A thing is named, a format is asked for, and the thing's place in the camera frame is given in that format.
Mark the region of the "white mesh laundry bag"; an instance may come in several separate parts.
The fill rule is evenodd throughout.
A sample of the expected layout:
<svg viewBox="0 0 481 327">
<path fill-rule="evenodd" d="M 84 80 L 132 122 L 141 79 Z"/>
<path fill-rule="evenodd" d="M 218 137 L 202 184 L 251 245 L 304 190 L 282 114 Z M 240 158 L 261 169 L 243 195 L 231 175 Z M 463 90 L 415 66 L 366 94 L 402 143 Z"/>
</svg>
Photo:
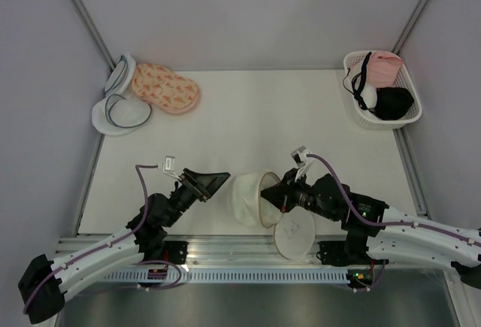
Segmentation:
<svg viewBox="0 0 481 327">
<path fill-rule="evenodd" d="M 287 213 L 261 197 L 261 191 L 280 182 L 272 171 L 257 171 L 237 176 L 232 184 L 230 205 L 234 218 L 243 226 L 273 232 L 278 253 L 285 259 L 304 259 L 316 237 L 311 212 L 295 207 Z"/>
</svg>

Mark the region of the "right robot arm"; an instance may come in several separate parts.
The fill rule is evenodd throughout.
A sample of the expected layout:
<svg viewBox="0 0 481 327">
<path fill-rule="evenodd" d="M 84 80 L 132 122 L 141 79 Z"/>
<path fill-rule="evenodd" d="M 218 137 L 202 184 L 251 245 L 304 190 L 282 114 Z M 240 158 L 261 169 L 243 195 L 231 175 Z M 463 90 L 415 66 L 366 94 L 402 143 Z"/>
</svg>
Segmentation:
<svg viewBox="0 0 481 327">
<path fill-rule="evenodd" d="M 323 265 L 417 264 L 455 272 L 462 283 L 480 288 L 480 232 L 436 223 L 401 212 L 384 201 L 351 192 L 326 174 L 313 185 L 297 178 L 297 169 L 263 189 L 260 196 L 281 213 L 296 207 L 339 222 L 342 241 L 325 241 L 318 256 Z"/>
</svg>

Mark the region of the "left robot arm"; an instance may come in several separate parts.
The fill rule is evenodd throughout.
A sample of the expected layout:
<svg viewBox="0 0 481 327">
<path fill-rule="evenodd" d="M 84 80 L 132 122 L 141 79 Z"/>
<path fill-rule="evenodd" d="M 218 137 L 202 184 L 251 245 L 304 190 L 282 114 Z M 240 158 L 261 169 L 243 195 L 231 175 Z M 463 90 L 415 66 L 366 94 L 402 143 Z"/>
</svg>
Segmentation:
<svg viewBox="0 0 481 327">
<path fill-rule="evenodd" d="M 24 315 L 32 325 L 46 322 L 68 300 L 109 273 L 129 265 L 159 263 L 167 230 L 194 203 L 211 199 L 230 176 L 186 168 L 176 177 L 170 195 L 145 192 L 139 214 L 119 231 L 67 256 L 36 256 L 18 283 Z"/>
</svg>

